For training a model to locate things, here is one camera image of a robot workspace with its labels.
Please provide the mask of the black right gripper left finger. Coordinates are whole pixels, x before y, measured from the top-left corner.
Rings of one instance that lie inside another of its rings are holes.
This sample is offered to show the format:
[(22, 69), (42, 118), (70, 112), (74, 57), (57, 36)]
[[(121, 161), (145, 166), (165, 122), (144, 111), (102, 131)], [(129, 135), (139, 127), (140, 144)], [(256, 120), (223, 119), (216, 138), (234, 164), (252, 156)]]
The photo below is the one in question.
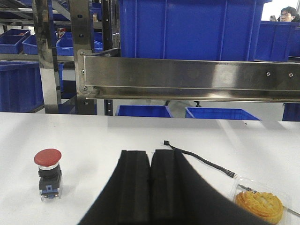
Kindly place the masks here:
[(150, 164), (145, 151), (123, 150), (81, 225), (150, 224)]

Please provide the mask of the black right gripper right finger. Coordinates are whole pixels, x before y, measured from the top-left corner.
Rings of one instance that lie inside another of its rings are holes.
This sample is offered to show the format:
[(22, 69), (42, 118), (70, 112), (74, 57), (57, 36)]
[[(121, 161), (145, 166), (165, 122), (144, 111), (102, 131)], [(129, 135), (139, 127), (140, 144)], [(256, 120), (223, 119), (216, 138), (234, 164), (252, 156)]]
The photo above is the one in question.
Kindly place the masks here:
[(151, 161), (154, 225), (265, 225), (213, 188), (174, 150), (156, 150)]

